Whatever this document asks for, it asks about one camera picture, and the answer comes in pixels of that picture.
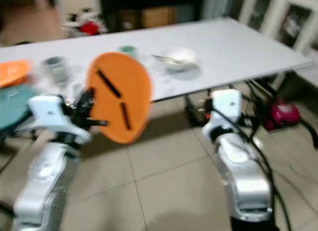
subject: red object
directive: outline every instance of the red object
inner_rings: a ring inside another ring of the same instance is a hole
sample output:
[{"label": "red object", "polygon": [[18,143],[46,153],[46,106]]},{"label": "red object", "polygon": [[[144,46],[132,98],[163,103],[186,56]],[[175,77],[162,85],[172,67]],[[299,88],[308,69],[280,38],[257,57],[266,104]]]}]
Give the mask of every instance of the red object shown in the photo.
[{"label": "red object", "polygon": [[84,25],[82,25],[79,30],[81,32],[84,32],[90,36],[97,35],[98,34],[98,25],[96,25],[92,21],[86,22]]},{"label": "red object", "polygon": [[295,105],[279,100],[270,108],[269,116],[270,118],[263,124],[268,131],[296,125],[301,119],[298,108]]}]

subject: white cabinet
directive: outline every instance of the white cabinet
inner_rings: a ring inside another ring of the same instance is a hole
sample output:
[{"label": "white cabinet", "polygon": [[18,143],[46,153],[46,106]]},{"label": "white cabinet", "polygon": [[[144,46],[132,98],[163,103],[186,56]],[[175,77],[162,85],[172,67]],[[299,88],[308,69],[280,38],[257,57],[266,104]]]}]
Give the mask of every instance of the white cabinet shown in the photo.
[{"label": "white cabinet", "polygon": [[244,0],[239,21],[305,53],[318,34],[318,0]]}]

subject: green cup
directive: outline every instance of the green cup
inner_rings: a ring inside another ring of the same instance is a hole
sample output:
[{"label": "green cup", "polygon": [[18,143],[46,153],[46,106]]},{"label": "green cup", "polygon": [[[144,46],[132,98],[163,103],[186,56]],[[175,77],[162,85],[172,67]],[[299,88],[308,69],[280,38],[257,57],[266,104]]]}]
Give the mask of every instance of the green cup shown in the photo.
[{"label": "green cup", "polygon": [[137,48],[134,46],[122,46],[119,48],[119,52],[126,54],[128,56],[131,56],[133,58],[136,58]]}]

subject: white bowl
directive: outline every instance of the white bowl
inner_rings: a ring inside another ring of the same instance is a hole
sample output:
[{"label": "white bowl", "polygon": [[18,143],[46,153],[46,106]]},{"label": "white bowl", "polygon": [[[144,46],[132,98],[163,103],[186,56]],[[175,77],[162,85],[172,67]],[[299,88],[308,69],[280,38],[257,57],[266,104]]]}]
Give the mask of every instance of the white bowl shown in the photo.
[{"label": "white bowl", "polygon": [[175,71],[180,71],[189,68],[197,62],[197,57],[194,51],[185,47],[171,47],[162,51],[159,55],[179,61],[184,61],[184,63],[174,63],[172,60],[162,62],[167,68]]}]

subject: orange object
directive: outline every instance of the orange object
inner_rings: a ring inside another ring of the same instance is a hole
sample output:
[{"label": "orange object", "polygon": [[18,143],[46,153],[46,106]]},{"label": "orange object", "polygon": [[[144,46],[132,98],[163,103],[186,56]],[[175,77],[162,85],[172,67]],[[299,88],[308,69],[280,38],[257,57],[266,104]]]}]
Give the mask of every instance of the orange object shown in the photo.
[{"label": "orange object", "polygon": [[88,70],[94,88],[93,119],[107,120],[100,131],[118,143],[131,143],[143,131],[151,105],[146,69],[130,56],[110,52],[98,56]]},{"label": "orange object", "polygon": [[27,60],[0,63],[0,87],[25,83],[30,68]]}]

